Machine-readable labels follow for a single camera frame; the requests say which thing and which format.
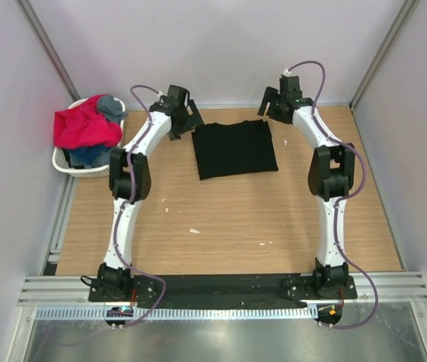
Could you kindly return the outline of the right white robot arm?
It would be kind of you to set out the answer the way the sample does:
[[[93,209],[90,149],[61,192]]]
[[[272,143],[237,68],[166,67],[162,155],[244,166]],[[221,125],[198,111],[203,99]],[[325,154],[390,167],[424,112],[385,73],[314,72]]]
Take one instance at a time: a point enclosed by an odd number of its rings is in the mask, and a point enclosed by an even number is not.
[[[259,115],[292,124],[312,147],[308,187],[318,204],[320,241],[312,276],[291,287],[308,287],[307,295],[319,299],[355,299],[357,292],[349,264],[343,257],[346,197],[354,185],[355,154],[322,121],[312,99],[303,96],[300,78],[289,71],[279,78],[279,88],[267,87]]]

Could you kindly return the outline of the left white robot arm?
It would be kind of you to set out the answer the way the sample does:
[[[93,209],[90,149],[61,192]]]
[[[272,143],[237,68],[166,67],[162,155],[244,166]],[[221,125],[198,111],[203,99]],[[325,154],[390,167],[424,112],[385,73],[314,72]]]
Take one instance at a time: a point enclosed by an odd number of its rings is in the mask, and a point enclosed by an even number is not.
[[[132,244],[140,208],[150,193],[149,156],[160,140],[178,140],[204,124],[189,90],[171,85],[166,94],[147,107],[146,120],[123,147],[109,157],[109,190],[113,197],[113,221],[109,246],[91,282],[90,301],[125,301],[134,291]]]

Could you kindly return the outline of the black t shirt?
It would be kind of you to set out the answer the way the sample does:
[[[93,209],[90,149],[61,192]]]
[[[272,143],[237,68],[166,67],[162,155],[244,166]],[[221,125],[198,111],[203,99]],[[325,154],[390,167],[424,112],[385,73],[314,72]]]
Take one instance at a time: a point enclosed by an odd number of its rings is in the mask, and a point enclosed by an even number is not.
[[[192,132],[199,179],[278,170],[269,123],[206,124]]]

